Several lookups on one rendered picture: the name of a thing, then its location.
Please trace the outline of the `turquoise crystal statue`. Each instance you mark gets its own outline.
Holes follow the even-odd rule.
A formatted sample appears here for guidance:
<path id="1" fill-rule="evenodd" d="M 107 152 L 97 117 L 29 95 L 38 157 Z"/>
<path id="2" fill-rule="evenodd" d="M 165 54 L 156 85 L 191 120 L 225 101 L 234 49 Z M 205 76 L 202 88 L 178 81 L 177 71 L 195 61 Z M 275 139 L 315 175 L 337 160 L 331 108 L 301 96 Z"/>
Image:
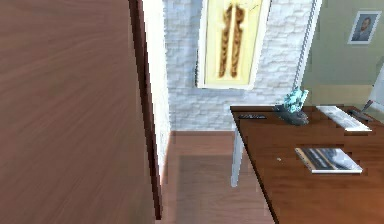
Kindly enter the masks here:
<path id="1" fill-rule="evenodd" d="M 308 124 L 308 116 L 302 111 L 308 93 L 308 90 L 301 90 L 299 87 L 295 87 L 284 97 L 282 104 L 273 107 L 273 111 L 288 124 L 295 126 Z"/>

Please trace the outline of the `brown wooden room door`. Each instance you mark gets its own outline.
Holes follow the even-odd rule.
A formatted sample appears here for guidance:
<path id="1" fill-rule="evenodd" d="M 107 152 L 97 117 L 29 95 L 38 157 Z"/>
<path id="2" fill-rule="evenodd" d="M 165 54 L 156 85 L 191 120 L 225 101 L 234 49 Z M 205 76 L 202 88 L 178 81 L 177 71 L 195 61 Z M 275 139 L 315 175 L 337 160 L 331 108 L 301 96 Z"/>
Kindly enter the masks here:
<path id="1" fill-rule="evenodd" d="M 0 224 L 155 224 L 143 0 L 0 0 Z"/>

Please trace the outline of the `brown wooden table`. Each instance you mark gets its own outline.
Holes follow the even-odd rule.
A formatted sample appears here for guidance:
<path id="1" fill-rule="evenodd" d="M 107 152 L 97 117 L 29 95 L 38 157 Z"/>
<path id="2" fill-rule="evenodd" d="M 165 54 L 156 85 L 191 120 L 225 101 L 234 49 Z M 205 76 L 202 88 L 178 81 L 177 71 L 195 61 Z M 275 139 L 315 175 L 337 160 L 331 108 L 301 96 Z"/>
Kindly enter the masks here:
<path id="1" fill-rule="evenodd" d="M 230 108 L 275 224 L 384 224 L 384 124 L 347 132 L 314 106 L 290 125 L 271 106 Z M 239 119 L 241 114 L 267 119 Z M 296 148 L 341 148 L 360 174 L 312 174 Z"/>

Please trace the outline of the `grey cover book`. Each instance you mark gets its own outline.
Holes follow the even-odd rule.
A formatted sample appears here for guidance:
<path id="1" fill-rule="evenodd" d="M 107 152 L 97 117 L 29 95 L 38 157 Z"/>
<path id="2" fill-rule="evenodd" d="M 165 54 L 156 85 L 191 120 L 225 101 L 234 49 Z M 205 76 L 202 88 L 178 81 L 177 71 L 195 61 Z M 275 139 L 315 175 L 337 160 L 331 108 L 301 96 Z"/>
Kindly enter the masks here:
<path id="1" fill-rule="evenodd" d="M 360 174 L 363 168 L 341 148 L 296 148 L 312 174 Z"/>

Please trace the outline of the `white keyboard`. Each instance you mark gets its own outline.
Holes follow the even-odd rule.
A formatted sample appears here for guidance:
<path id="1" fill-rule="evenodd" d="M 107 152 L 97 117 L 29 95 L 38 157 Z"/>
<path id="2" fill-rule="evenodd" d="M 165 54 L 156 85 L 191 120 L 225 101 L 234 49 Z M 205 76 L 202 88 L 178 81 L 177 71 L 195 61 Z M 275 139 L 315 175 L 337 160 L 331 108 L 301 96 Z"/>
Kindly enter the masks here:
<path id="1" fill-rule="evenodd" d="M 346 112 L 338 108 L 337 106 L 317 106 L 317 109 L 321 111 L 328 118 L 333 120 L 336 124 L 343 127 L 348 132 L 370 132 L 371 129 L 358 121 L 354 117 L 348 115 Z"/>

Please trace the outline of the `white computer monitor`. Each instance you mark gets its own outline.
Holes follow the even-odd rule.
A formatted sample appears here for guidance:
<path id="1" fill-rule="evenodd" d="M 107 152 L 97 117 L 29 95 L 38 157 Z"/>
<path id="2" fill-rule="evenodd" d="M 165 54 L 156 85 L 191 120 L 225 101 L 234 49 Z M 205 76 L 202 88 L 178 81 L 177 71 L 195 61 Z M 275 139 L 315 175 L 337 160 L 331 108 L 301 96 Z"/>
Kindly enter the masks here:
<path id="1" fill-rule="evenodd" d="M 368 97 L 367 103 L 362 110 L 350 109 L 348 113 L 353 115 L 356 119 L 372 122 L 373 119 L 365 114 L 365 111 L 373 106 L 378 111 L 384 113 L 384 64 L 382 65 L 377 79 L 373 85 L 373 89 Z"/>

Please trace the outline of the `framed portrait picture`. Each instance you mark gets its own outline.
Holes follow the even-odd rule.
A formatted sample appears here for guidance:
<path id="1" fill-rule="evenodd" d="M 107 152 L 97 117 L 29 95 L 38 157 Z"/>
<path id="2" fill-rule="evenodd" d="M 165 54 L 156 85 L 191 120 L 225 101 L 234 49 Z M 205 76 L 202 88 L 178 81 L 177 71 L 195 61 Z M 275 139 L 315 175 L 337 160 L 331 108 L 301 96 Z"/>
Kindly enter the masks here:
<path id="1" fill-rule="evenodd" d="M 358 11 L 348 38 L 351 45 L 368 45 L 375 34 L 381 11 Z"/>

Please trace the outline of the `yellow framed wall picture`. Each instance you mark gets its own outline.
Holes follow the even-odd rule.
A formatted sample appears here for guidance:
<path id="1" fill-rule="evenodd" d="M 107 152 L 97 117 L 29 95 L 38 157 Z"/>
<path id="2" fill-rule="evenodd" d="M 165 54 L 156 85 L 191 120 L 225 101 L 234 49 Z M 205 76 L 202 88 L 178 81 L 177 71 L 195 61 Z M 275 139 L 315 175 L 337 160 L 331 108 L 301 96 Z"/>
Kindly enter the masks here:
<path id="1" fill-rule="evenodd" d="M 272 0 L 202 0 L 196 86 L 255 85 Z"/>

